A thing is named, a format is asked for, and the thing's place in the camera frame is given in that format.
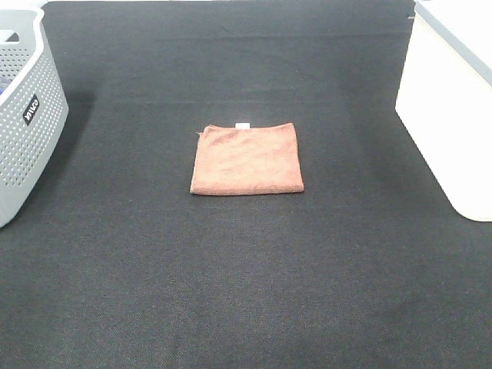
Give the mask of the grey perforated laundry basket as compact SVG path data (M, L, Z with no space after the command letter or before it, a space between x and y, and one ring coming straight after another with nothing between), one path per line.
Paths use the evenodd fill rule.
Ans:
M68 103L45 34L44 11L1 7L1 224L18 213L45 170L68 117Z

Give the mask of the orange-brown towel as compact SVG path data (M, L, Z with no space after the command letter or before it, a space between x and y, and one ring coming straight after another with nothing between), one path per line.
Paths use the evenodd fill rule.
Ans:
M208 125L198 134L190 192L206 196L301 193L291 122L265 128Z

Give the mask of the black fabric table mat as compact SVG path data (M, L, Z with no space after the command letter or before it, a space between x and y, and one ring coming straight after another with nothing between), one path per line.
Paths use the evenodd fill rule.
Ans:
M68 100L1 231L3 368L489 368L491 226L394 110L411 1L54 2ZM190 193L204 126L292 122L304 192Z

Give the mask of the white plastic storage bin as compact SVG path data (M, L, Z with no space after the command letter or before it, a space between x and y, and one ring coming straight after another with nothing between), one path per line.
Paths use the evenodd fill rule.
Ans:
M491 3L417 1L395 110L453 208L491 220Z

